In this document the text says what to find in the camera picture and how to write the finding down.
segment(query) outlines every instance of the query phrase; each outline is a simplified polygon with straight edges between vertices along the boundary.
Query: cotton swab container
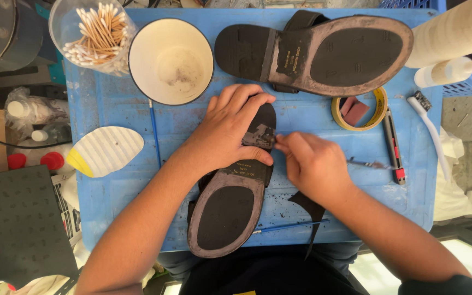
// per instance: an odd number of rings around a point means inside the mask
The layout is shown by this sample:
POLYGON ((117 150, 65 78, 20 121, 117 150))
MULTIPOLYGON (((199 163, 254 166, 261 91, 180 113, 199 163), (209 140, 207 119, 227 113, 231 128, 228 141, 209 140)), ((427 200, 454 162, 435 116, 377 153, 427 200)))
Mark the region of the cotton swab container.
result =
POLYGON ((50 37, 67 60, 109 75, 128 76, 128 50, 137 27, 116 0, 57 0, 50 37))

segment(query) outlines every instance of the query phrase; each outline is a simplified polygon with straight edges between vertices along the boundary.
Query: black cable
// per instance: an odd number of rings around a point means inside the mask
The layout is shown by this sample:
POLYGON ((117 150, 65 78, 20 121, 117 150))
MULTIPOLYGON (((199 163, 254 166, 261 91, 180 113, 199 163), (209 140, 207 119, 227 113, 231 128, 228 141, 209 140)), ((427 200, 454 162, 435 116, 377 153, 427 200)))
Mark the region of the black cable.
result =
POLYGON ((127 2, 123 1, 123 7, 127 6, 128 4, 130 4, 131 2, 133 2, 134 0, 128 0, 127 2))
POLYGON ((72 141, 63 141, 63 142, 58 142, 58 143, 53 143, 53 144, 47 144, 47 145, 41 145, 41 146, 23 146, 23 145, 15 145, 11 143, 6 143, 0 141, 0 144, 6 145, 6 146, 11 146, 13 148, 19 148, 19 149, 27 149, 27 150, 36 150, 36 149, 45 149, 45 148, 51 148, 53 146, 61 145, 61 144, 66 144, 66 143, 72 143, 72 141))

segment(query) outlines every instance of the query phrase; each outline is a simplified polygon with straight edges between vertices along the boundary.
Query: red bottle cap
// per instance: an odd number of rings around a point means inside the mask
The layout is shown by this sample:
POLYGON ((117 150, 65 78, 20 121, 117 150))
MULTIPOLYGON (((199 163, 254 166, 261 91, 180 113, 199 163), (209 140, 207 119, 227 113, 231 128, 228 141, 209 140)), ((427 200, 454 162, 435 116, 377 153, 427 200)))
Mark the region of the red bottle cap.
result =
POLYGON ((42 165, 47 165, 49 170, 57 170, 63 167, 65 160, 63 156, 58 152, 50 152, 41 157, 40 163, 42 165))
POLYGON ((25 167, 25 162, 27 162, 27 156, 24 154, 12 154, 7 157, 8 168, 9 169, 19 169, 25 167))

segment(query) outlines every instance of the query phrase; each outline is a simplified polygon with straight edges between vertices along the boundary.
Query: striped foam pad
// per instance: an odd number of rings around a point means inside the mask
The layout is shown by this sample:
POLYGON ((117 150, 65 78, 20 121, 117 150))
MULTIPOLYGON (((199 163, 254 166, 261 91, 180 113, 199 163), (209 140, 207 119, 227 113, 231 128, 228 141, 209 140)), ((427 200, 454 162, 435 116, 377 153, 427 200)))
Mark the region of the striped foam pad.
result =
POLYGON ((100 178, 125 167, 143 144, 143 138, 134 130, 100 127, 74 145, 67 162, 89 177, 100 178))

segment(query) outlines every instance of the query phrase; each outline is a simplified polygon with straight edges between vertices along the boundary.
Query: right hand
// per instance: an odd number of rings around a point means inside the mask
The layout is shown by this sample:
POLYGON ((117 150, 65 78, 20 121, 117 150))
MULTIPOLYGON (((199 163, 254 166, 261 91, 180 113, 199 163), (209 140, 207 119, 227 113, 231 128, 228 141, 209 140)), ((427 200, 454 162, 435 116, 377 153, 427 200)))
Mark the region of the right hand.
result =
POLYGON ((324 207, 358 189, 347 172, 344 152, 332 141, 293 132, 286 137, 277 135, 275 148, 285 154, 287 178, 324 207))

